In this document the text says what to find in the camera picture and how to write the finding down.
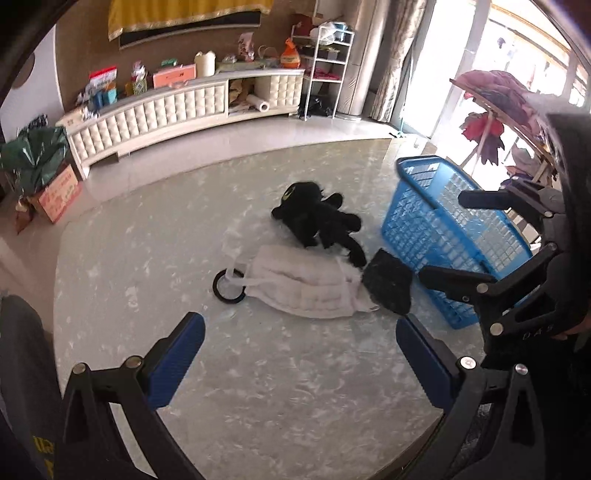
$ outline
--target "pink box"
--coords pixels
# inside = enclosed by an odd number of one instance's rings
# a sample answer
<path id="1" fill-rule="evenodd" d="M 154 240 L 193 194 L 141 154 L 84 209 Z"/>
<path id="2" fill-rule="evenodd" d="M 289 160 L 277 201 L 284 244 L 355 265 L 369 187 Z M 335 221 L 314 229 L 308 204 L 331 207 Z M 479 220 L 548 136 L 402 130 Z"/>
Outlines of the pink box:
<path id="1" fill-rule="evenodd" d="M 180 65 L 171 69 L 162 70 L 154 73 L 154 88 L 166 87 L 173 83 L 188 82 L 197 77 L 195 64 Z"/>

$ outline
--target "black plush toy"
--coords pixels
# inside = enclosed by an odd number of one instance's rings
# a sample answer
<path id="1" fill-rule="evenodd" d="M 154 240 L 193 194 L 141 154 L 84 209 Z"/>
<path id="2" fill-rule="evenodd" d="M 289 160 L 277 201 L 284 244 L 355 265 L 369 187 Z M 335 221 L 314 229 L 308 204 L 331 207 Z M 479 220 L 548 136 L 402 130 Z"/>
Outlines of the black plush toy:
<path id="1" fill-rule="evenodd" d="M 324 248 L 334 244 L 349 250 L 349 261 L 362 268 L 367 263 L 361 245 L 349 236 L 361 230 L 361 218 L 352 213 L 340 212 L 343 196 L 333 193 L 324 198 L 322 190 L 313 181 L 291 185 L 281 198 L 281 205 L 273 208 L 275 220 L 281 220 L 304 247 L 318 245 L 316 234 Z"/>

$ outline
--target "green plastic bag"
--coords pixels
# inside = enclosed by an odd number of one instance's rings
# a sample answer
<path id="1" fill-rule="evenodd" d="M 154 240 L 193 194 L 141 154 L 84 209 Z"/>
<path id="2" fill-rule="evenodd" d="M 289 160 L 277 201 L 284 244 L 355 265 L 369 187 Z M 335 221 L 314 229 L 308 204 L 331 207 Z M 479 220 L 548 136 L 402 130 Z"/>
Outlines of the green plastic bag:
<path id="1" fill-rule="evenodd" d="M 63 127 L 35 128 L 0 145 L 0 169 L 16 172 L 23 196 L 32 196 L 51 183 L 70 146 Z"/>

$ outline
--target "marble floor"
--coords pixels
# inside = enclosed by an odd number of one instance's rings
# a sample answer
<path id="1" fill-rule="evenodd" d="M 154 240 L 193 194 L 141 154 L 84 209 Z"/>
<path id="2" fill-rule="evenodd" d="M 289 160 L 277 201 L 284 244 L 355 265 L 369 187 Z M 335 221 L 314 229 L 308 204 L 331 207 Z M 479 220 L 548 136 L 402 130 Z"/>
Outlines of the marble floor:
<path id="1" fill-rule="evenodd" d="M 145 355 L 192 310 L 206 318 L 206 340 L 159 414 L 206 478 L 376 473 L 439 416 L 396 343 L 397 316 L 381 309 L 305 319 L 252 298 L 228 306 L 211 282 L 228 252 L 248 262 L 263 244 L 294 245 L 270 211 L 300 180 L 343 193 L 343 209 L 362 218 L 355 236 L 371 258 L 384 246 L 395 159 L 414 150 L 377 139 L 246 155 L 142 186 L 72 220 L 56 273 L 61 387 L 79 361 L 100 369 Z M 419 288 L 413 313 L 456 355 L 481 357 L 478 326 L 452 330 Z M 116 418 L 122 424 L 120 411 Z M 149 472 L 125 429 L 124 440 Z"/>
<path id="2" fill-rule="evenodd" d="M 95 165 L 81 196 L 62 220 L 51 225 L 41 218 L 20 235 L 14 232 L 12 209 L 0 205 L 0 290 L 25 298 L 53 331 L 53 296 L 57 255 L 65 226 L 82 213 L 135 189 L 231 158 L 281 148 L 323 142 L 392 138 L 392 128 L 370 121 L 312 117 L 307 122 L 275 117 L 216 127 L 185 135 L 123 157 Z M 396 141 L 406 155 L 420 154 L 424 142 Z"/>

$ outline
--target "blue gripper pad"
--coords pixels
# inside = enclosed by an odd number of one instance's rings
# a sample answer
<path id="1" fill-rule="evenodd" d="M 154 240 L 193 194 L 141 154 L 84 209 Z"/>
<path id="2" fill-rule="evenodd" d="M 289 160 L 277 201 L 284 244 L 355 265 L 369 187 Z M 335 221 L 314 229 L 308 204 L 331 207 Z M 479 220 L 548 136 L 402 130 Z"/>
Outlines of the blue gripper pad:
<path id="1" fill-rule="evenodd" d="M 459 378 L 456 357 L 412 315 L 398 320 L 396 341 L 431 405 L 448 412 L 455 400 L 455 385 Z"/>
<path id="2" fill-rule="evenodd" d="M 165 407 L 191 366 L 205 340 L 205 321 L 189 312 L 166 338 L 162 338 L 144 358 L 139 381 L 153 410 Z"/>

